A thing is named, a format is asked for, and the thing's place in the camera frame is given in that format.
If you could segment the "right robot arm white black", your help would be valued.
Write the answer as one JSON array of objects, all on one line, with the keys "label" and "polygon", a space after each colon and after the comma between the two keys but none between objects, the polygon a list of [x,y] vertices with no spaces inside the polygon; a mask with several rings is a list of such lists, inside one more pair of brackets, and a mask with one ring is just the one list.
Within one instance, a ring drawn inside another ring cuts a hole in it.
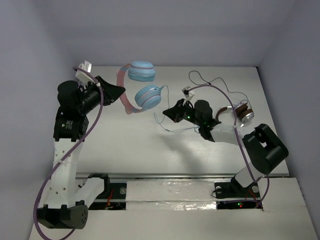
[{"label": "right robot arm white black", "polygon": [[260,178],[268,176],[289,155],[287,147],[267,124],[261,123],[250,133],[223,124],[213,117],[213,110],[205,100],[190,104],[180,99],[162,113],[175,123],[186,120],[196,125],[207,141],[239,146],[246,166],[229,182],[215,184],[213,194],[217,199],[244,198]]}]

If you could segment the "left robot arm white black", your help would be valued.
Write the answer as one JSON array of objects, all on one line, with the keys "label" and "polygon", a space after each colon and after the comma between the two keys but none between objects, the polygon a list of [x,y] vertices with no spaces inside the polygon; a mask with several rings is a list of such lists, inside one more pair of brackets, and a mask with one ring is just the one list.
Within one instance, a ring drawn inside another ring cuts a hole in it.
[{"label": "left robot arm white black", "polygon": [[57,87],[59,108],[53,132],[53,173],[43,206],[35,208],[35,222],[48,229],[83,229],[95,199],[111,193],[109,176],[92,173],[81,187],[76,186],[77,166],[85,138],[96,126],[87,114],[114,103],[126,89],[106,82],[100,76],[85,86],[68,80]]}]

